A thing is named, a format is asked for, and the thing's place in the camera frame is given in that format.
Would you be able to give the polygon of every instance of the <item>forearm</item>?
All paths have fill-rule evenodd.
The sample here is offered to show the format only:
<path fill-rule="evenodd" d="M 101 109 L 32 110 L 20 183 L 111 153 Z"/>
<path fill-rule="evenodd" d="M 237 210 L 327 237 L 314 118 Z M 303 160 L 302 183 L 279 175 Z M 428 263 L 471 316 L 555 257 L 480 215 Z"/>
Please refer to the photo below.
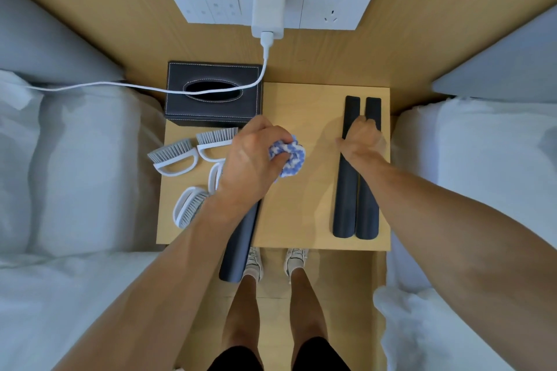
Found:
<path fill-rule="evenodd" d="M 242 212 L 209 197 L 191 225 L 111 304 L 56 371 L 168 371 Z"/>
<path fill-rule="evenodd" d="M 468 325 L 516 369 L 557 363 L 551 346 L 557 251 L 501 212 L 378 155 L 355 167 L 432 285 Z"/>

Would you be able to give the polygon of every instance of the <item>white sneaker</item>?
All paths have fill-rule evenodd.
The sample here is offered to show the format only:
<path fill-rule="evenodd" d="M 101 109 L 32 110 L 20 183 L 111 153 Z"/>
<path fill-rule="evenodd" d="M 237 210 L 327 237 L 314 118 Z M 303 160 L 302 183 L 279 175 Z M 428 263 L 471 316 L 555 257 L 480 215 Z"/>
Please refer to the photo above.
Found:
<path fill-rule="evenodd" d="M 254 246 L 249 249 L 246 268 L 244 269 L 242 278 L 246 275 L 252 276 L 258 283 L 263 278 L 263 262 L 261 261 L 261 252 L 259 248 L 255 248 Z"/>
<path fill-rule="evenodd" d="M 292 272 L 298 268 L 304 268 L 308 259 L 309 249 L 289 248 L 284 260 L 284 272 L 290 278 Z"/>

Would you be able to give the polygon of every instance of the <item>wooden wall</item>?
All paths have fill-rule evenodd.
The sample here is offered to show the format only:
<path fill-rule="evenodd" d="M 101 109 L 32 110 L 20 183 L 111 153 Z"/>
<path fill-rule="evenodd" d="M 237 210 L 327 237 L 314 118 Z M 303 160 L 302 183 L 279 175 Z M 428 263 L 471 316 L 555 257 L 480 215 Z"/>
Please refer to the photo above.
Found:
<path fill-rule="evenodd" d="M 126 67 L 164 86 L 168 60 L 260 62 L 248 27 L 188 24 L 173 0 L 37 0 Z M 286 30 L 267 81 L 390 86 L 393 110 L 557 0 L 372 0 L 355 31 Z"/>

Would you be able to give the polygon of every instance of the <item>white brush handle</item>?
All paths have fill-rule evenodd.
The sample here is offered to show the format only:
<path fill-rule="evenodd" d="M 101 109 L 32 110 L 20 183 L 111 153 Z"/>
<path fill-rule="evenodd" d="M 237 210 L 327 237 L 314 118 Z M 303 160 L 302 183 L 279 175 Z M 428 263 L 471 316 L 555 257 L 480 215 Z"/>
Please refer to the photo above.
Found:
<path fill-rule="evenodd" d="M 169 172 L 169 171 L 166 171 L 164 169 L 169 164 L 174 164 L 174 163 L 179 162 L 180 160 L 184 160 L 185 158 L 188 158 L 188 157 L 193 157 L 193 164 L 191 166 L 189 166 L 188 168 L 186 168 L 184 170 L 177 171 L 177 172 Z M 155 166 L 155 169 L 157 169 L 157 171 L 164 176 L 179 176 L 179 175 L 187 173 L 191 169 L 193 169 L 196 166 L 198 161 L 199 161 L 199 154 L 197 152 L 197 149 L 194 147 L 191 150 L 185 152 L 184 154 L 180 154 L 179 156 L 171 158 L 170 160 L 166 160 L 166 161 L 161 162 L 161 163 L 155 163 L 154 166 Z"/>
<path fill-rule="evenodd" d="M 209 148 L 215 148 L 215 147 L 222 147 L 222 146 L 229 146 L 230 144 L 232 144 L 232 140 L 228 139 L 226 141 L 218 141 L 218 142 L 212 142 L 209 144 L 197 144 L 197 150 L 199 151 L 199 155 L 206 161 L 208 162 L 212 162 L 212 163 L 218 163 L 218 162 L 223 162 L 226 159 L 225 158 L 209 158 L 205 155 L 205 150 L 209 149 Z"/>
<path fill-rule="evenodd" d="M 182 192 L 182 195 L 178 198 L 176 206 L 174 206 L 174 211 L 172 212 L 172 219 L 174 219 L 176 227 L 180 227 L 180 220 L 184 216 L 184 213 L 188 209 L 190 203 L 195 197 L 197 197 L 198 194 L 202 192 L 205 192 L 205 190 L 198 188 L 197 186 L 190 186 Z"/>
<path fill-rule="evenodd" d="M 209 193 L 211 195 L 214 194 L 218 188 L 218 182 L 224 165 L 224 162 L 215 163 L 209 172 L 209 183 L 207 184 L 207 187 L 209 188 Z"/>

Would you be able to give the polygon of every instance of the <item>gray headboard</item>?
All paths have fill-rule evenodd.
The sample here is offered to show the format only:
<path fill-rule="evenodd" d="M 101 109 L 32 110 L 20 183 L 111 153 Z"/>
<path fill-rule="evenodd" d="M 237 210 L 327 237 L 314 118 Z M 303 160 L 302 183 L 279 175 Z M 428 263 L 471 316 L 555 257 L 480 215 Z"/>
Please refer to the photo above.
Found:
<path fill-rule="evenodd" d="M 0 6 L 0 69 L 51 84 L 123 79 L 120 66 L 31 0 Z"/>
<path fill-rule="evenodd" d="M 433 83 L 437 93 L 557 102 L 557 6 Z"/>

